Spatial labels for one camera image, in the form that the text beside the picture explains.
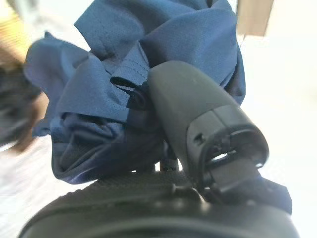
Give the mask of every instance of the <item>blurry background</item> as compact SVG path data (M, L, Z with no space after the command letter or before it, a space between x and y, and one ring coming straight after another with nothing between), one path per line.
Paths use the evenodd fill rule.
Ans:
M72 24L92 0L38 0L29 5L26 0L10 2L17 4L30 41L49 30L58 38L89 49ZM262 130L270 147L270 159L261 173L288 187L293 199L293 221L303 238L313 238L317 214L317 1L229 2L238 14L238 42L246 74L247 96L242 108ZM17 226L22 226L57 196L82 187L53 177L51 151L47 148L51 149L49 137L36 140L19 155L0 152L2 165L8 159L18 164L2 169L19 174L12 175L12 180L19 180L23 190L18 196L14 191L6 196L1 193L0 206L7 208L0 212L3 221L20 214ZM35 181L34 175L43 178L42 182ZM0 186L3 191L6 184ZM5 234L3 229L0 236L6 237L1 232Z

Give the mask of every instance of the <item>black plastic part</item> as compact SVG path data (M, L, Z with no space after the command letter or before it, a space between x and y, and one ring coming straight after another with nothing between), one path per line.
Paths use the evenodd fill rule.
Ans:
M264 136L207 75L190 64L169 61L154 67L148 82L168 141L198 189L212 186L209 173L223 161L246 158L255 168L264 165L268 158ZM213 161L224 153L225 159Z
M203 202L182 172L98 181L42 209L20 238L298 238L283 211Z

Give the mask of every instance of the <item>crumpled fabric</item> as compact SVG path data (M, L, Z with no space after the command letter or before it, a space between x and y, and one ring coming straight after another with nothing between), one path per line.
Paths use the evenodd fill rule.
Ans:
M52 137L53 173L83 183L163 157L150 68L192 64L239 104L245 77L227 0L95 0L75 23L91 51L50 33L29 49L25 74L50 103L34 135Z

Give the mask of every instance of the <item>blue cloth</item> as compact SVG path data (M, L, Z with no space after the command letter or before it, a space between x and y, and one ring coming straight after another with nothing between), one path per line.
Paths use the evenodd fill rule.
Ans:
M46 33L25 74L50 99L34 134L50 134L58 179L82 183L153 164L163 132L150 101L150 68L192 64L238 103L245 96L236 16L227 0L95 0L75 23L91 52Z

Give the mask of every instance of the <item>white surface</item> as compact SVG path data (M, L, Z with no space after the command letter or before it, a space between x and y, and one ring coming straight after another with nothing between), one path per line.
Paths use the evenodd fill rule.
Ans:
M242 108L262 130L270 147L262 175L287 185L299 232L303 238L314 238L316 40L247 37L241 51L247 83Z

